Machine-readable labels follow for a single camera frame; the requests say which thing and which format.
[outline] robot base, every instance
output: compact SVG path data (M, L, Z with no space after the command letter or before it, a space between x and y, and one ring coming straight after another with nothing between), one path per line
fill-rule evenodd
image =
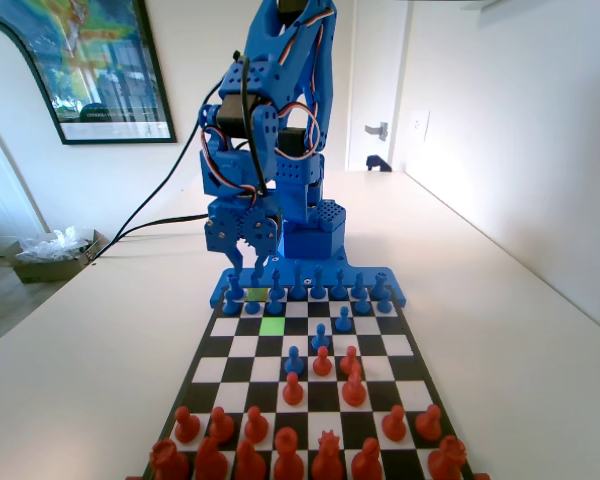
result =
M315 283L314 270L317 265L321 265L323 268L322 284L326 287L333 287L337 284L336 272L342 268L344 271L344 285L353 286L356 281L356 275L358 273L364 274L364 285L366 287L373 287L376 282L376 274L383 272L387 275L386 286L391 287L396 300L400 306L404 307L407 304L407 299L402 293L398 281L391 271L386 267L352 267L347 261L347 254L345 253L344 247L340 248L335 255L328 259L316 260L316 259L300 259L284 258L281 255L272 255L268 258L267 263L264 267L264 275L260 279L258 287L272 287L273 271L277 268L280 272L280 284L281 285L293 285L294 284L294 269L296 261L302 266L302 278L305 286L311 287ZM233 273L232 268L228 268L222 273L218 284L216 285L213 295L211 296L211 307L215 308L222 299L223 290L229 287L228 275ZM240 275L240 286L243 288L250 288L251 285L251 274L253 268L245 268Z

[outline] framed picture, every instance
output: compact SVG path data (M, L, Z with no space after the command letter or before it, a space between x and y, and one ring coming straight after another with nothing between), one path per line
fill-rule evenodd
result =
M144 0L0 0L64 144L176 141Z

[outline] blue pawn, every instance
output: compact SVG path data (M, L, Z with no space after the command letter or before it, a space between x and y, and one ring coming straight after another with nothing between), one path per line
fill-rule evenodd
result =
M327 296L327 290L322 285L322 266L318 265L315 270L316 284L311 289L311 296L316 300L321 300Z
M329 348L329 337L324 334L325 332L324 323L319 323L316 329L317 335L311 339L311 346L314 350L318 350L320 347Z
M331 289L331 295L336 300L342 300L344 298L347 298L347 289L344 288L344 285L343 285L344 270L339 268L338 271L336 272L336 278L338 279L338 284Z
M293 269L294 276L294 284L293 288L289 290L289 295L294 300L304 300L307 297L307 290L304 288L302 284L302 268L300 267L300 262L296 262L296 266Z
M296 372L298 376L302 375L304 371L304 362L300 358L300 352L298 347L291 347L289 349L289 358L284 362L284 371L289 375L291 372Z
M339 332L350 332L353 323L349 318L349 309L347 307L342 307L340 309L340 318L336 320L336 330Z
M276 268L271 275L273 278L273 288L269 292L271 300L274 298L280 300L284 297L284 288L280 286L280 271Z
M278 297L271 298L271 303L267 305L267 311L271 315L280 315L280 313L282 312L282 304L278 300Z
M367 298L367 289L364 288L364 273L360 272L356 275L356 284L351 289L351 296L353 298Z

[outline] white square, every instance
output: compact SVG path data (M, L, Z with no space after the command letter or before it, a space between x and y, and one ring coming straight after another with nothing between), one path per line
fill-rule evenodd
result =
M309 316L309 304L307 302L287 302L287 318L305 318Z
M389 357L362 357L364 378L367 382L383 382L395 380Z
M396 387L398 387L402 406L408 412L425 412L433 403L429 390L422 380L396 382Z
M272 413L265 412L265 413L262 413L262 416L267 419L267 422L269 422L269 429L267 430L267 435L264 437L264 439L261 442L253 444L255 449L259 450L261 452L273 450L273 429L274 429L274 425L275 425L275 421L276 421L276 414L273 412ZM242 443L242 441L245 438L247 438L247 436L245 435L244 432L245 432L245 428L247 426L248 421L249 421L249 417L245 413L244 416L242 417L242 430L240 430L240 438L238 439L238 445L240 443Z
M307 362L307 368L309 369L309 376L308 376L309 382L335 382L337 380L337 378L336 378L336 368L337 368L336 359L331 356L327 357L331 361L331 371L329 372L328 375L321 377L320 375L316 374L316 372L313 371L313 362L317 358L318 357L309 357L309 361Z
M376 317L353 317L353 325L358 335L380 335Z
M351 312L351 302L337 301L329 302L329 315L331 316L331 318L340 317L340 309L342 307L347 307L349 309L349 318L353 317L353 313Z
M233 337L230 357L255 357L258 337Z
M340 411L341 412L370 412L371 402L369 401L369 390L367 389L367 382L362 382L364 388L367 389L367 397L364 399L364 403L359 407L352 407L344 401L342 397L342 387L347 382L338 382L338 398L340 399Z
M407 423L407 417L404 417L405 425L407 426L407 434L399 442L389 440L382 431L382 419L386 417L389 412L373 412L373 421L376 424L376 432L378 433L378 443L380 444L380 450L415 450L416 444L413 443L413 436L409 431L409 424Z
M296 454L302 459L302 464L304 465L304 475L303 480L308 480L309 478L309 470L311 469L311 465L309 465L309 451L308 450L298 450ZM278 461L277 450L274 450L271 454L271 468L269 469L271 472L269 474L269 480L274 480L273 478L273 469L276 466L276 462Z
M226 358L203 357L198 363L196 373L193 375L191 383L219 383L222 381L224 367L227 364Z
M278 384L278 402L276 405L276 412L281 413L298 413L298 412L308 412L309 411L309 402L307 400L307 382L298 382L299 385L302 385L302 389L304 393L302 395L302 401L298 405L289 405L284 401L284 396L282 395L282 391L284 387L287 385L287 382L280 382Z
M331 430L336 437L340 437L342 449L344 437L340 412L309 412L309 450L320 450L319 440L322 438L322 432Z
M213 407L222 407L226 413L244 413L248 390L248 382L221 383Z
M336 357L346 357L348 347L356 347L357 354L360 354L360 346L356 335L334 335L331 340L333 341L333 353Z
M384 349L389 356L413 355L409 340L405 335L382 335Z
M289 349L291 347L298 347L298 352L301 357L309 355L309 339L306 336L300 335L285 335L282 338L282 356L289 356Z
M251 369L252 382L279 382L280 357L255 357Z
M233 337L238 328L238 318L216 318L211 330L212 337Z
M176 423L173 425L173 430L171 431L171 436L169 438L171 438L171 440L173 440L173 442L176 444L179 452L197 452L198 448L200 448L200 444L202 443L202 439L204 438L204 432L207 431L207 425L209 425L209 419L211 418L211 415L208 413L196 413L196 417L198 417L198 419L200 420L200 431L198 432L196 438L194 438L189 443L180 443L176 439L175 433L178 424Z
M240 314L240 318L262 318L262 316L264 315L264 302L256 302L256 303L258 305L260 305L260 310L258 310L254 314L247 313L247 305L245 304L244 308L242 309L242 313Z

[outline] red pawn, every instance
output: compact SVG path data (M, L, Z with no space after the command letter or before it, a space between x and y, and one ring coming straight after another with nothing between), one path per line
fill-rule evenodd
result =
M440 450L429 454L429 473L433 480L461 480L460 468L467 461L467 449L453 435L440 442Z
M253 443L244 440L238 446L237 457L235 480L264 480L267 466L264 463L264 458L256 453Z
M389 440L399 442L407 434L407 425L404 423L404 408L395 405L391 413L382 419L382 431Z
M180 443L192 442L200 432L200 419L191 415L187 407L180 407L176 410L176 432L175 437Z
M156 480L187 480L189 460L178 453L173 440L161 440L153 446L149 454L149 465L156 472Z
M287 384L284 386L284 390L282 390L282 396L284 401L289 405L298 405L302 401L304 389L298 383L298 374L296 372L291 372L287 375Z
M442 436L442 427L440 427L440 408L437 405L429 405L425 413L416 417L416 430L425 440L435 442Z
M296 453L298 435L289 427L281 428L276 434L276 450L279 458L273 467L274 480L302 480L304 463Z
M211 428L209 428L209 436L215 438L218 443L224 443L231 438L234 428L233 418L224 413L222 407L216 407L211 410Z
M229 471L227 458L218 451L218 441L204 437L195 461L196 480L224 480Z
M360 362L358 362L358 358L356 357L357 354L358 351L356 350L356 347L347 347L347 356L340 360L340 370L346 375L351 374L353 365L360 365Z
M245 436L253 443L260 443L267 436L269 422L260 414L260 409L253 406L247 412L249 421L244 427Z
M318 349L318 358L313 361L313 371L316 375L320 375L321 377L326 377L331 373L331 360L327 357L329 356L329 350L324 345Z
M353 480L382 480L382 465L379 458L378 440L367 438L362 445L362 451L356 454L351 462Z
M322 432L319 442L320 451L311 464L313 480L342 480L344 467L338 456L340 437L336 437L333 430Z

